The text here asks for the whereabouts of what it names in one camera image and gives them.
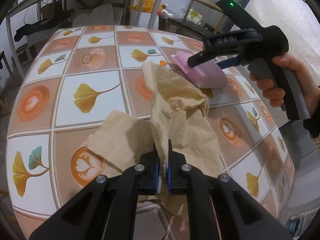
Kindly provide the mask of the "pink foam sponge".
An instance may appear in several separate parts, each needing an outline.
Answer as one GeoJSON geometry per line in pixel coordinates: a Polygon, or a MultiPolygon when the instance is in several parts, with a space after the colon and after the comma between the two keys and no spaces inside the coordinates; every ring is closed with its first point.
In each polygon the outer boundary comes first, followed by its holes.
{"type": "Polygon", "coordinates": [[[225,73],[212,60],[191,68],[187,63],[191,54],[178,50],[171,57],[187,78],[198,88],[222,88],[228,84],[225,73]]]}

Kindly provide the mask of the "beige paper towel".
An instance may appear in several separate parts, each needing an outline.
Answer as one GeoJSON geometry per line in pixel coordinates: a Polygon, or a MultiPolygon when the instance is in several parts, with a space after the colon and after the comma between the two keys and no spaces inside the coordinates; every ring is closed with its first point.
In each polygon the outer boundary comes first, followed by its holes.
{"type": "Polygon", "coordinates": [[[151,118],[143,120],[113,110],[86,147],[102,157],[106,175],[114,177],[156,148],[161,172],[166,173],[168,149],[182,153],[188,164],[205,175],[223,170],[218,138],[207,120],[209,102],[185,78],[151,61],[142,64],[144,81],[152,91],[151,118]]]}

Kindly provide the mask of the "white mattress blue trim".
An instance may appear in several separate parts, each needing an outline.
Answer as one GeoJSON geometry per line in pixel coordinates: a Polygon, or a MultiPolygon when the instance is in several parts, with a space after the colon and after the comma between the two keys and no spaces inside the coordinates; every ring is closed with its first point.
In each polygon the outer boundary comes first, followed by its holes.
{"type": "Polygon", "coordinates": [[[278,26],[289,41],[289,53],[319,83],[319,22],[303,0],[249,0],[245,10],[263,27],[278,26]]]}

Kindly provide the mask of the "wooden chair black seat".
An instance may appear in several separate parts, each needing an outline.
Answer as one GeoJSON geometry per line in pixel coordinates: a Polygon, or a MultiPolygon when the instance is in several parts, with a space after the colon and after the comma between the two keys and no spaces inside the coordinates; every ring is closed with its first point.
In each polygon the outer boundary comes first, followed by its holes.
{"type": "Polygon", "coordinates": [[[190,33],[193,36],[198,38],[203,38],[211,35],[218,34],[221,24],[225,19],[225,13],[221,10],[219,6],[215,3],[208,2],[205,0],[189,0],[189,5],[182,18],[175,17],[168,13],[162,13],[164,20],[164,30],[169,32],[170,28],[173,26],[177,30],[181,30],[186,33],[190,33]],[[212,27],[208,23],[205,23],[203,15],[199,14],[193,9],[193,4],[199,3],[202,6],[205,6],[211,11],[218,12],[220,14],[220,19],[215,27],[212,27]]]}

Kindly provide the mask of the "yellow plastic bag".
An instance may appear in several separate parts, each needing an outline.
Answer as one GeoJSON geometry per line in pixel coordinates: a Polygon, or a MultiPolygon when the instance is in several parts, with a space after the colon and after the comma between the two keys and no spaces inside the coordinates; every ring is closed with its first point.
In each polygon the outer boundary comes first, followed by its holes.
{"type": "MultiPolygon", "coordinates": [[[[128,8],[138,12],[141,1],[142,0],[138,0],[134,6],[129,5],[128,8]]],[[[152,13],[154,5],[155,5],[155,0],[144,0],[142,5],[142,12],[152,13]]]]}

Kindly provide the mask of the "floral plastic tablecloth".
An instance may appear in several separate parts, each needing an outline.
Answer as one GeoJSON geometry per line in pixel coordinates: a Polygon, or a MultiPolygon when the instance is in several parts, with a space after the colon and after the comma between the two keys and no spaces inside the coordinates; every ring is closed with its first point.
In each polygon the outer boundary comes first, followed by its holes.
{"type": "MultiPolygon", "coordinates": [[[[200,41],[181,35],[120,25],[52,35],[23,82],[8,128],[8,188],[26,238],[93,178],[111,171],[86,146],[108,115],[118,121],[114,129],[146,124],[152,92],[142,64],[180,74],[172,55],[201,49],[200,41]]],[[[226,87],[204,90],[221,171],[279,218],[295,173],[287,146],[249,81],[234,67],[223,75],[226,87]]]]}

